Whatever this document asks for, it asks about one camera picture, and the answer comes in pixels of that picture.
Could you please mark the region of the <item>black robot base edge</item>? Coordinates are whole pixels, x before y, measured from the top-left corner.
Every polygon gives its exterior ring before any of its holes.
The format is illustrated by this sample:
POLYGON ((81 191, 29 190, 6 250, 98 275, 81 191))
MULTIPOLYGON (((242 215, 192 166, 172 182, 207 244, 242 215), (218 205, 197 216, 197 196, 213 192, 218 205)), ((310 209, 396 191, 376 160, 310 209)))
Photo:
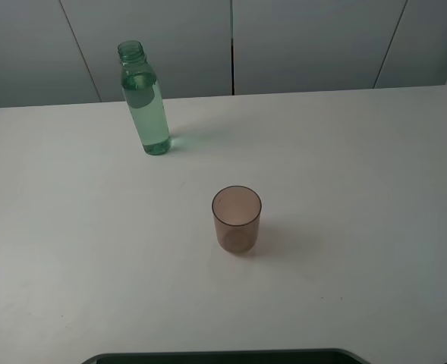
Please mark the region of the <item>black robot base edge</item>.
POLYGON ((365 363, 341 349, 104 353, 86 363, 365 363))

